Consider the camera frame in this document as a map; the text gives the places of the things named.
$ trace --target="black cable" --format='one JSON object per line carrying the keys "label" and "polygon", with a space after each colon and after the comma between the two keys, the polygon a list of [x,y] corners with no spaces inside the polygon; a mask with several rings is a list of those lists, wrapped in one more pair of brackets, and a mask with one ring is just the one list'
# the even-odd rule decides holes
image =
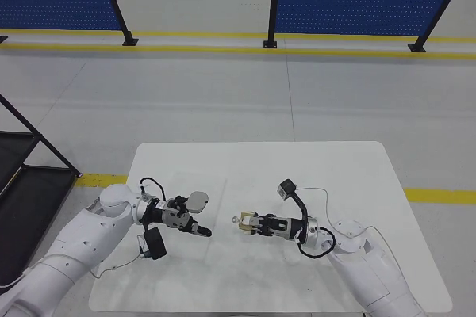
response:
{"label": "black cable", "polygon": [[301,228],[300,242],[305,243],[307,236],[307,227],[309,226],[309,213],[307,212],[307,207],[296,193],[291,193],[288,197],[293,198],[293,201],[298,205],[301,210],[301,221],[303,221],[303,227]]}
{"label": "black cable", "polygon": [[140,180],[140,187],[141,187],[141,192],[144,193],[144,186],[143,186],[143,181],[153,181],[157,186],[159,186],[160,191],[162,192],[162,198],[164,201],[166,201],[166,194],[164,193],[164,188],[162,187],[161,184],[159,184],[155,179],[153,178],[141,178]]}
{"label": "black cable", "polygon": [[328,233],[332,236],[332,239],[333,239],[332,246],[330,246],[329,249],[327,249],[325,252],[323,252],[323,253],[321,253],[321,254],[319,254],[319,255],[311,255],[311,254],[306,253],[306,252],[301,248],[301,243],[298,243],[298,249],[300,250],[301,254],[303,254],[303,255],[305,255],[306,257],[309,257],[309,258],[322,258],[322,257],[324,257],[326,254],[332,252],[333,249],[335,249],[336,239],[335,239],[335,235],[333,234],[333,232],[331,232],[330,230],[326,229],[325,227],[319,227],[319,230],[326,231],[326,232],[328,232]]}

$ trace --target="white cable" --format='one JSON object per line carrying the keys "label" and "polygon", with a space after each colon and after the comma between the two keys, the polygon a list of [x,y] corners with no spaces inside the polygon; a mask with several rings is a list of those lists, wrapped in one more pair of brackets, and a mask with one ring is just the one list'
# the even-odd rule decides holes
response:
{"label": "white cable", "polygon": [[19,282],[24,276],[25,276],[25,275],[22,274],[22,275],[20,275],[20,277],[18,277],[16,280],[10,282],[10,283],[7,284],[7,285],[0,285],[0,288],[8,288],[8,287],[10,287],[10,286],[16,284],[17,282]]}
{"label": "white cable", "polygon": [[356,238],[356,237],[359,237],[360,235],[362,235],[363,233],[365,233],[365,231],[367,231],[367,229],[372,228],[372,226],[365,227],[357,235],[353,235],[352,237],[348,237],[347,234],[345,234],[345,233],[339,231],[339,229],[335,228],[335,226],[333,226],[333,222],[330,220],[330,217],[328,215],[328,190],[326,190],[324,188],[319,188],[319,187],[304,187],[304,188],[300,188],[300,189],[296,189],[296,190],[305,190],[305,189],[322,190],[323,192],[326,193],[326,204],[325,204],[326,205],[326,207],[325,207],[326,220],[328,221],[328,223],[330,224],[330,227],[332,227],[333,230],[337,231],[338,233],[340,233],[344,237],[349,238],[349,239]]}
{"label": "white cable", "polygon": [[[340,233],[341,235],[345,236],[346,238],[349,238],[346,234],[344,234],[343,232],[340,232],[337,228],[335,228],[335,226],[333,226],[333,223],[332,221],[330,221],[330,218],[329,218],[329,215],[328,215],[328,199],[329,199],[329,195],[328,195],[328,190],[324,189],[324,188],[319,188],[319,187],[304,187],[304,188],[300,188],[300,189],[296,189],[296,190],[305,190],[305,189],[316,189],[316,190],[321,190],[323,192],[326,193],[326,204],[325,204],[325,213],[326,213],[326,220],[328,221],[328,223],[330,224],[330,226],[332,227],[333,230],[335,230],[336,232]],[[384,241],[384,243],[386,244],[386,246],[388,247],[388,250],[390,251],[395,263],[397,264],[397,267],[398,269],[400,270],[400,274],[402,274],[402,277],[404,277],[404,280],[405,280],[405,275],[404,275],[404,271],[402,271],[402,268],[400,267],[400,264],[398,263],[398,260],[397,260],[397,257],[395,256],[395,253],[393,252],[393,250],[391,249],[391,246],[389,245],[389,243],[386,241],[386,238],[384,237],[384,235],[382,235],[382,233],[380,232],[379,229],[377,229],[375,226],[367,226],[365,227],[360,233],[358,233],[357,235],[354,236],[355,237],[358,237],[360,235],[362,235],[363,233],[365,233],[365,231],[367,231],[368,229],[374,229],[376,230],[377,233],[379,233],[379,235],[381,236],[381,239],[382,241]],[[416,302],[416,304],[418,304],[418,306],[420,307],[420,309],[422,310],[422,312],[424,314],[427,315],[427,312],[421,307],[420,303],[418,303],[418,300],[416,299],[416,297],[414,297],[413,295],[413,299],[414,301]]]}
{"label": "white cable", "polygon": [[[137,244],[138,244],[139,246],[141,246],[140,238],[143,240],[143,246],[142,246],[142,247],[144,248],[144,245],[146,244],[146,241],[144,241],[143,236],[141,236],[141,235],[136,235],[136,238],[137,238]],[[108,269],[105,269],[105,270],[103,270],[103,271],[101,272],[101,274],[98,275],[98,276],[95,275],[95,273],[92,272],[92,270],[90,270],[90,274],[92,274],[92,276],[95,277],[96,279],[100,279],[104,273],[106,273],[106,272],[108,272],[108,271],[114,271],[115,269],[120,269],[121,267],[127,266],[127,265],[131,264],[132,262],[134,262],[135,260],[137,260],[140,256],[141,256],[141,253],[139,253],[133,260],[131,260],[131,261],[125,263],[125,264],[115,265],[115,266],[112,266],[112,267],[110,267],[110,268],[108,268]]]}
{"label": "white cable", "polygon": [[[143,246],[142,246],[142,247],[144,248],[144,245],[146,244],[146,242],[144,241],[143,236],[137,235],[136,238],[137,238],[137,243],[138,243],[139,246],[141,246],[140,238],[143,240]],[[0,285],[0,288],[8,288],[8,287],[10,287],[10,286],[12,286],[12,285],[15,285],[15,284],[16,284],[17,282],[19,282],[23,277],[25,277],[26,274],[28,274],[30,271],[32,271],[33,268],[35,268],[38,264],[44,262],[44,260],[46,260],[46,259],[48,259],[48,258],[52,258],[52,257],[55,257],[55,256],[57,256],[57,257],[62,257],[62,258],[70,258],[71,260],[76,261],[76,262],[78,262],[79,264],[81,264],[81,265],[83,265],[83,266],[86,266],[85,263],[83,263],[83,262],[81,262],[80,260],[78,260],[77,258],[73,258],[73,257],[71,257],[71,256],[69,256],[69,255],[66,255],[66,254],[50,254],[50,255],[48,255],[48,256],[43,257],[41,260],[35,262],[34,265],[32,265],[31,267],[29,267],[29,268],[27,268],[25,271],[23,271],[23,274],[20,275],[20,277],[18,277],[16,280],[10,282],[10,283],[7,284],[7,285]],[[138,254],[132,261],[129,261],[129,262],[125,263],[125,264],[115,265],[115,266],[113,266],[113,267],[111,267],[111,268],[109,268],[109,269],[105,269],[105,270],[103,270],[103,271],[101,272],[101,274],[100,274],[99,276],[95,275],[94,272],[92,272],[92,270],[91,270],[90,268],[88,268],[88,271],[90,271],[90,274],[91,274],[93,277],[95,277],[95,278],[97,278],[97,279],[100,279],[100,278],[102,277],[102,274],[104,274],[105,272],[114,271],[115,269],[120,269],[121,267],[124,267],[124,266],[126,266],[126,265],[129,265],[129,264],[131,264],[132,262],[134,262],[135,260],[137,260],[137,259],[139,258],[139,256],[141,256],[141,254]]]}

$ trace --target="white panel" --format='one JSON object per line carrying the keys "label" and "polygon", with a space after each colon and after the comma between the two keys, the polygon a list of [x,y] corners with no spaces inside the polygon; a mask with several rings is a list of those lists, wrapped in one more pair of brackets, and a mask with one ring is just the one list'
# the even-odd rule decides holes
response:
{"label": "white panel", "polygon": [[[194,152],[199,155],[186,155]],[[174,172],[227,178],[204,260],[165,258],[111,273],[94,285],[90,307],[95,311],[362,311],[327,259],[305,258],[293,242],[246,235],[232,223],[233,216],[247,210],[298,217],[295,203],[283,202],[277,194],[286,178],[299,186],[327,188],[333,219],[377,226],[420,304],[427,311],[451,310],[443,280],[379,143],[146,143],[137,150],[128,184],[136,185],[146,174],[165,182]],[[324,195],[304,191],[301,198],[325,223]],[[103,265],[129,257],[127,250],[114,252]],[[173,302],[167,298],[172,294],[185,300]]]}

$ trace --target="black shelf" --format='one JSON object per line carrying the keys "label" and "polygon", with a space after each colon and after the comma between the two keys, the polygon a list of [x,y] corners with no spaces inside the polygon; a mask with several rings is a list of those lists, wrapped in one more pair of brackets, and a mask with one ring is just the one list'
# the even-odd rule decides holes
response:
{"label": "black shelf", "polygon": [[[0,196],[0,285],[21,275],[71,191],[68,168],[22,166]],[[0,294],[7,289],[0,288]]]}
{"label": "black shelf", "polygon": [[[29,264],[82,174],[1,94],[0,103],[29,130],[0,132],[0,285],[7,285]],[[26,166],[38,143],[67,168]],[[0,288],[0,295],[6,291]]]}
{"label": "black shelf", "polygon": [[0,193],[38,143],[29,132],[0,132]]}

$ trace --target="wire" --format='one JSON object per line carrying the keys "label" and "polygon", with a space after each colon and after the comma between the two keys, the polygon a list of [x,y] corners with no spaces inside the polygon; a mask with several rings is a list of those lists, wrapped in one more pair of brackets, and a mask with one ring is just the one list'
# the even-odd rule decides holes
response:
{"label": "wire", "polygon": [[92,272],[92,271],[90,271],[90,274],[92,274],[96,279],[100,279],[102,277],[102,274],[104,274],[108,271],[114,271],[115,269],[120,269],[121,267],[127,266],[127,265],[131,264],[132,262],[134,262],[135,260],[137,260],[140,256],[141,256],[141,254],[138,254],[133,260],[131,260],[131,261],[125,263],[125,264],[116,265],[116,266],[110,267],[109,269],[105,269],[101,272],[101,274],[99,276],[95,275],[94,272]]}
{"label": "wire", "polygon": [[20,275],[20,277],[18,277],[16,280],[10,282],[9,284],[7,285],[0,285],[0,288],[8,288],[8,287],[11,287],[12,285],[16,284],[17,282],[19,282],[23,277],[25,277],[24,274]]}
{"label": "wire", "polygon": [[333,234],[333,232],[331,232],[330,230],[326,229],[325,227],[319,227],[317,228],[318,231],[326,231],[328,232],[331,236],[332,236],[332,245],[330,246],[329,249],[327,249],[325,252],[321,253],[321,254],[318,254],[318,255],[311,255],[311,254],[308,254],[306,253],[302,248],[301,248],[301,243],[298,241],[298,249],[300,250],[301,254],[305,255],[306,257],[309,257],[309,258],[322,258],[324,257],[326,254],[329,254],[330,252],[333,251],[333,249],[335,249],[335,245],[336,245],[336,239],[335,239],[335,235]]}
{"label": "wire", "polygon": [[[143,238],[141,235],[136,235],[136,238],[137,238],[137,244],[138,244],[140,247],[141,247],[140,238],[143,240],[143,246],[142,246],[142,247],[144,248],[144,245],[146,244],[146,242],[144,241],[144,238]],[[135,260],[137,260],[140,256],[141,256],[141,253],[139,253],[133,260],[131,260],[131,261],[125,263],[125,264],[115,265],[115,266],[112,266],[112,267],[110,267],[110,268],[108,268],[108,269],[105,269],[105,270],[103,270],[103,271],[101,272],[101,274],[98,275],[98,276],[95,275],[95,273],[92,272],[91,270],[90,270],[90,274],[92,274],[93,277],[95,277],[96,279],[99,280],[99,279],[102,277],[102,274],[104,274],[104,273],[106,273],[106,272],[109,272],[109,271],[114,271],[115,269],[120,269],[121,267],[124,267],[124,266],[127,266],[127,265],[131,264],[132,262],[134,262]]]}
{"label": "wire", "polygon": [[140,180],[140,187],[141,187],[141,192],[142,193],[145,193],[144,191],[144,186],[143,186],[143,181],[153,181],[157,186],[159,186],[160,188],[160,191],[162,192],[162,198],[164,199],[164,201],[166,201],[166,194],[164,193],[164,188],[162,187],[161,184],[159,184],[155,179],[153,178],[141,178]]}
{"label": "wire", "polygon": [[367,231],[367,229],[370,229],[372,228],[372,226],[368,226],[368,227],[365,227],[363,230],[360,231],[360,233],[358,233],[357,235],[353,235],[351,238],[347,236],[347,234],[343,233],[342,231],[340,231],[339,229],[335,228],[335,226],[333,225],[333,222],[330,220],[330,217],[328,215],[328,200],[329,200],[329,196],[328,196],[328,190],[324,189],[324,188],[319,188],[319,187],[304,187],[304,188],[300,188],[300,189],[296,189],[296,190],[306,190],[306,189],[316,189],[316,190],[321,190],[323,192],[326,193],[326,203],[325,203],[325,210],[324,212],[326,213],[326,220],[328,221],[330,227],[332,227],[333,230],[337,231],[338,233],[340,233],[341,235],[345,236],[346,238],[349,238],[349,239],[352,239],[352,238],[356,238],[356,237],[359,237],[360,235],[362,235],[363,233],[365,233],[365,231]]}
{"label": "wire", "polygon": [[[143,236],[137,235],[136,238],[137,238],[137,243],[138,243],[139,246],[141,246],[140,238],[143,240],[143,246],[142,246],[142,247],[144,248],[144,245],[146,244],[146,241],[144,241]],[[12,286],[12,285],[15,285],[15,284],[16,284],[17,282],[19,282],[23,277],[25,277],[26,274],[28,274],[30,271],[32,271],[33,268],[35,268],[38,264],[44,262],[44,260],[46,260],[46,259],[48,259],[48,258],[52,258],[52,257],[55,257],[55,256],[57,256],[57,257],[62,257],[62,258],[70,258],[71,260],[76,261],[76,262],[78,262],[79,264],[88,267],[85,263],[81,262],[81,261],[78,260],[77,258],[73,258],[73,257],[70,256],[70,255],[66,255],[66,254],[50,254],[50,255],[48,255],[48,256],[43,257],[41,260],[35,262],[34,265],[32,265],[31,267],[29,267],[29,268],[27,268],[25,271],[23,271],[23,274],[20,275],[20,277],[18,277],[16,280],[10,282],[10,283],[7,284],[7,285],[0,285],[0,288],[8,288],[8,287],[10,287],[10,286]],[[98,276],[95,275],[94,272],[92,272],[92,270],[91,270],[90,268],[88,268],[88,270],[90,271],[90,274],[91,274],[93,277],[95,277],[95,278],[97,278],[97,279],[100,279],[100,278],[102,277],[102,274],[104,274],[105,272],[114,271],[115,269],[120,269],[121,267],[124,267],[124,266],[126,266],[126,265],[129,265],[129,264],[131,264],[132,262],[134,262],[135,260],[137,260],[140,256],[141,256],[141,253],[139,253],[133,260],[131,260],[131,261],[125,263],[125,264],[115,265],[115,266],[113,266],[113,267],[111,267],[111,268],[109,268],[109,269],[105,269],[105,270],[103,270],[103,271],[101,272],[101,274],[98,275]]]}
{"label": "wire", "polygon": [[[325,213],[326,213],[326,220],[329,222],[330,226],[333,228],[333,230],[337,231],[338,233],[340,233],[341,235],[345,236],[346,238],[349,238],[346,234],[344,234],[343,232],[340,232],[337,228],[335,228],[333,226],[333,223],[332,221],[330,221],[330,218],[328,216],[328,199],[329,199],[329,195],[328,195],[328,190],[324,189],[324,188],[319,188],[319,187],[305,187],[305,188],[300,188],[300,189],[296,189],[296,190],[305,190],[305,189],[316,189],[316,190],[321,190],[323,192],[326,193],[326,207],[325,207]],[[398,263],[398,260],[397,260],[397,257],[395,256],[395,253],[393,252],[393,250],[391,249],[391,246],[389,245],[388,241],[386,241],[386,238],[384,237],[384,235],[382,235],[382,233],[380,232],[379,229],[377,229],[375,226],[367,226],[365,227],[360,233],[358,233],[357,235],[354,235],[353,238],[356,238],[360,235],[362,235],[363,233],[365,233],[365,231],[367,231],[368,229],[374,229],[376,230],[376,232],[381,236],[381,239],[382,241],[384,241],[384,243],[386,244],[386,246],[388,247],[388,250],[390,251],[394,261],[395,261],[395,264],[397,265],[398,269],[400,270],[400,273],[402,274],[402,276],[404,277],[404,280],[405,280],[405,275],[404,275],[404,271],[402,271],[402,268],[400,267],[400,264]],[[416,297],[413,296],[413,299],[414,301],[416,302],[416,304],[418,304],[418,306],[420,307],[420,309],[422,310],[422,312],[424,314],[427,315],[427,312],[421,307],[420,303],[418,303],[418,300],[416,299]]]}

